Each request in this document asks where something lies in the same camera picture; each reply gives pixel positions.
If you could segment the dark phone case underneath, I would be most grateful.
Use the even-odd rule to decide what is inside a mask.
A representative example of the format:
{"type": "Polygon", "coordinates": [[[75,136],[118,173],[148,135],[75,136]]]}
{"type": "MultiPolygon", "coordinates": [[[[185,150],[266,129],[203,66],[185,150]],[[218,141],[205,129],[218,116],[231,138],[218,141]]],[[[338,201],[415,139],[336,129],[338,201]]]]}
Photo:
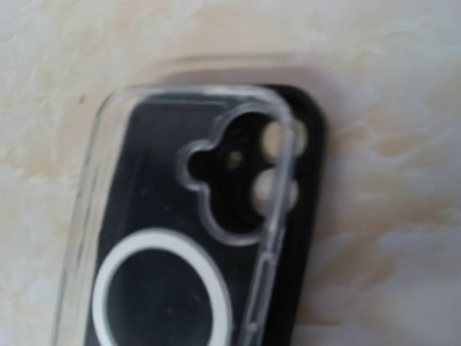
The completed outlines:
{"type": "Polygon", "coordinates": [[[289,196],[287,233],[282,245],[267,326],[260,345],[288,345],[295,324],[297,305],[313,233],[321,165],[325,142],[323,115],[304,91],[278,84],[247,84],[267,87],[278,93],[295,119],[294,182],[289,196]]]}

